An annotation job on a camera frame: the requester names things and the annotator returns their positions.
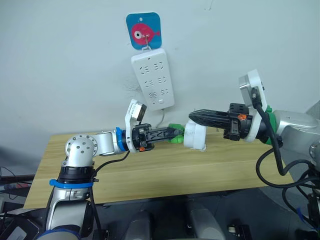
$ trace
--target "pink fish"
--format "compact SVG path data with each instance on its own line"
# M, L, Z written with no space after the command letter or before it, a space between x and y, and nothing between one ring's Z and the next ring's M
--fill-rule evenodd
M146 38L148 43L150 43L155 35L160 36L160 32L154 32L148 25L144 23L137 23L132 27L131 35L137 44L146 45Z

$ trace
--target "wooden table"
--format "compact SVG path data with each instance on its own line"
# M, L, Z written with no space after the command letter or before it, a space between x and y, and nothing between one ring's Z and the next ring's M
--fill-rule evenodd
M53 135L36 172L24 208L45 208L61 162L65 143L73 134ZM183 144L159 142L148 152L130 153L125 161L112 163L98 173L93 186L96 203L137 200L173 195L205 193L265 186L256 175L258 157L269 145L223 139L223 132L207 129L206 151ZM122 155L94 158L95 167ZM266 158L261 173L276 184L292 182L289 174L280 176L275 159Z

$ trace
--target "fish sticker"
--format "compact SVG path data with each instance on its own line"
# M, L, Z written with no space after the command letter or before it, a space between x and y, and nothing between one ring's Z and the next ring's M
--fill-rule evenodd
M161 47L161 25L157 13L130 13L125 21L131 44L135 49L141 50L147 44L151 49Z
M151 27L144 23L137 23L131 29L133 40L139 45L151 42L155 35L160 36L160 31L154 32Z

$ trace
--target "blue band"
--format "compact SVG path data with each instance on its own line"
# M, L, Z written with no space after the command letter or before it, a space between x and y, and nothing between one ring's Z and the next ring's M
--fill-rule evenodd
M60 183L57 182L55 179L51 179L49 181L50 186L55 186L60 189L86 189L90 188L94 185L93 182L86 182L86 183Z
M122 144L122 132L123 130L119 127L115 128L116 142L118 143L121 151L126 151L124 145Z
M47 230L45 231L43 234L41 234L40 236L37 237L37 239L43 237L44 235L47 235L47 234L52 234L52 233L59 233L59 232L67 232L67 233L70 233L70 234L73 234L75 235L79 240L81 240L81 237L79 235L79 233L75 232L75 231L71 231L71 230L68 230L68 229L65 229L65 228L58 228L58 229L54 229L54 230Z

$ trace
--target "white power strip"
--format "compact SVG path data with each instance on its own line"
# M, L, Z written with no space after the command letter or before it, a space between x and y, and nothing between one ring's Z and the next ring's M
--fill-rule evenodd
M168 59L165 50L158 48L131 58L148 109L165 109L175 104Z

